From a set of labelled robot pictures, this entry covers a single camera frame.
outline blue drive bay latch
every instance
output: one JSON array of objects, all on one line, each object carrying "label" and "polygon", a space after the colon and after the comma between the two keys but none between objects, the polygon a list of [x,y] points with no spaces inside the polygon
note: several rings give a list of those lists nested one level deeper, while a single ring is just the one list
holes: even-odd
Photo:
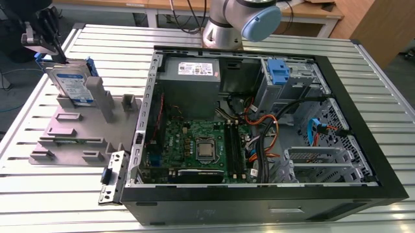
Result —
[{"label": "blue drive bay latch", "polygon": [[274,85],[285,85],[290,78],[290,68],[283,60],[269,59],[269,71]]}]

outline motherboard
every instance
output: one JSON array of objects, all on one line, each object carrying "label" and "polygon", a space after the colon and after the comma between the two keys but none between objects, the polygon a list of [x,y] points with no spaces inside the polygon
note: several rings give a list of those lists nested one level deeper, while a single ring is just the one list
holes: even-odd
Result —
[{"label": "motherboard", "polygon": [[179,183],[198,183],[198,178],[205,183],[246,183],[249,138],[250,128],[238,121],[170,120],[163,152],[149,154],[145,177],[158,183],[178,183],[177,177],[186,177]]}]

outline open computer tower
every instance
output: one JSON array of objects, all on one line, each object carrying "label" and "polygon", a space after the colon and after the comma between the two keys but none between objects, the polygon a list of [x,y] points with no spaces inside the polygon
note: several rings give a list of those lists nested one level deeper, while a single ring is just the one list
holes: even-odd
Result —
[{"label": "open computer tower", "polygon": [[101,199],[143,225],[334,221],[409,197],[328,57],[155,47],[145,88]]}]

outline slotted metal table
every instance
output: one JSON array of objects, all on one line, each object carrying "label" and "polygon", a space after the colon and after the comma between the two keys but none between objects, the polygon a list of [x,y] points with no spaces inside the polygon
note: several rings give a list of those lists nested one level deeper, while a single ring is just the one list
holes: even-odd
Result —
[{"label": "slotted metal table", "polygon": [[[114,96],[142,96],[154,45],[199,47],[201,35],[175,29],[86,25],[73,29],[63,47],[69,58],[95,60]],[[103,168],[29,163],[58,106],[58,90],[45,75],[0,142],[0,232],[414,232],[415,112],[364,47],[349,40],[279,35],[243,45],[246,50],[329,57],[412,197],[330,223],[143,227],[123,206],[98,206]]]}]

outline ram slot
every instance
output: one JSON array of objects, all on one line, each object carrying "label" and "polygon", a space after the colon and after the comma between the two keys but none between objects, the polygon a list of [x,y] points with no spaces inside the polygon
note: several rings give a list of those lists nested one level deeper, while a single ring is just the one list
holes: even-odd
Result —
[{"label": "ram slot", "polygon": [[241,135],[238,130],[238,125],[233,125],[233,147],[234,147],[234,162],[235,162],[235,173],[243,178],[243,160],[241,152]]},{"label": "ram slot", "polygon": [[233,140],[231,140],[231,124],[226,124],[225,128],[226,128],[225,129],[225,140],[226,140],[229,176],[231,178],[234,176],[234,174],[235,174],[234,153],[233,153]]}]

